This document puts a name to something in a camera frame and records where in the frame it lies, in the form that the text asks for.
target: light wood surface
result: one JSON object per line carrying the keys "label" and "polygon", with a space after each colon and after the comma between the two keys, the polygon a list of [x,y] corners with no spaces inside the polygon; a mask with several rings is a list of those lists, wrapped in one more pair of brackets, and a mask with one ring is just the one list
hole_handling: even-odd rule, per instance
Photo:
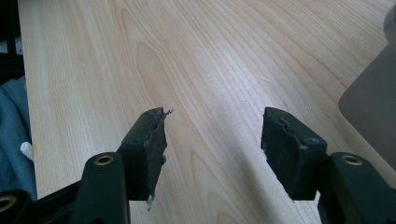
{"label": "light wood surface", "polygon": [[133,223],[319,223],[260,149],[266,106],[395,172],[337,103],[387,44],[394,1],[19,0],[39,197],[115,151],[144,111],[174,107],[150,211]]}

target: dark green plastic part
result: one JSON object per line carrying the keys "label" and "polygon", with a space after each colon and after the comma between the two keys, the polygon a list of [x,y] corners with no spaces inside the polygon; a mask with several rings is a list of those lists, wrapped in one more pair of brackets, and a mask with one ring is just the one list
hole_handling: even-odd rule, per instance
{"label": "dark green plastic part", "polygon": [[262,149],[293,200],[313,200],[314,173],[326,158],[326,142],[288,112],[266,107]]}

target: teal cloth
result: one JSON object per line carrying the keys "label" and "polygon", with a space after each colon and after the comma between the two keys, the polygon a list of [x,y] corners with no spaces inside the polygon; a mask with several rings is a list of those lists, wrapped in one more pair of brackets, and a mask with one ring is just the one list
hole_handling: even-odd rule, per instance
{"label": "teal cloth", "polygon": [[21,144],[32,142],[24,78],[0,87],[0,191],[23,189],[37,199],[35,167],[21,153]]}

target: wood grain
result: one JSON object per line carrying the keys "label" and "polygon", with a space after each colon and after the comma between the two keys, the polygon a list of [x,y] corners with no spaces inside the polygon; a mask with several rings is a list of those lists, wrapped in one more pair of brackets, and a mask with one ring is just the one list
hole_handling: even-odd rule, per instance
{"label": "wood grain", "polygon": [[395,172],[337,103],[387,44],[394,1],[19,0],[38,195],[80,179],[138,116],[174,107],[150,211],[133,223],[319,223],[260,149],[266,106]]}

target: screw hole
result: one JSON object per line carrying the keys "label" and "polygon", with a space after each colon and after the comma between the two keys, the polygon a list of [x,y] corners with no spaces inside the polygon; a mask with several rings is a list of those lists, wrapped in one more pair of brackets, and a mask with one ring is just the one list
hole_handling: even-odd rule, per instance
{"label": "screw hole", "polygon": [[341,156],[341,159],[343,159],[344,162],[351,164],[351,165],[362,165],[363,164],[363,162],[360,159],[353,157],[353,156],[343,155],[343,156]]}
{"label": "screw hole", "polygon": [[96,165],[107,165],[113,161],[111,156],[102,156],[95,160]]}
{"label": "screw hole", "polygon": [[0,198],[0,213],[7,211],[17,201],[14,195],[6,195]]}

